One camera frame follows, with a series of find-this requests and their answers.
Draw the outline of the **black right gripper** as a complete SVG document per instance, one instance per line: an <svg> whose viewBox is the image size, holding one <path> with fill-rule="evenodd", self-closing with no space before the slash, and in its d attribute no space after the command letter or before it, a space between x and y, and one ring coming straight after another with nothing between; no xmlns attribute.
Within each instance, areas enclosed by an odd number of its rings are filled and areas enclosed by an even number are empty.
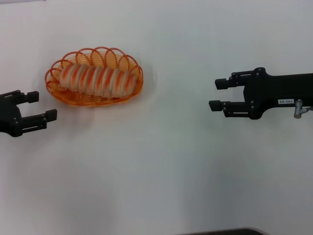
<svg viewBox="0 0 313 235"><path fill-rule="evenodd" d="M313 75L311 73L267 74L265 68L233 72L228 79L216 79L218 90L244 87L244 102L211 100L212 112L223 112L227 118L260 119L271 108L294 107L295 117L313 109Z"/></svg>

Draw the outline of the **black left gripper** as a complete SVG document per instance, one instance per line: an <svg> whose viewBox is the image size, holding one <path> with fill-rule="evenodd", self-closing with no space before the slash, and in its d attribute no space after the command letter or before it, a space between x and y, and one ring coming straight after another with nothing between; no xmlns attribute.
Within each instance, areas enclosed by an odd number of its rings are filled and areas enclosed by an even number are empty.
<svg viewBox="0 0 313 235"><path fill-rule="evenodd" d="M0 132L12 137L47 128L47 123L57 119L57 110L43 114L22 117L18 104L39 101L39 92L22 93L20 90L0 95Z"/></svg>

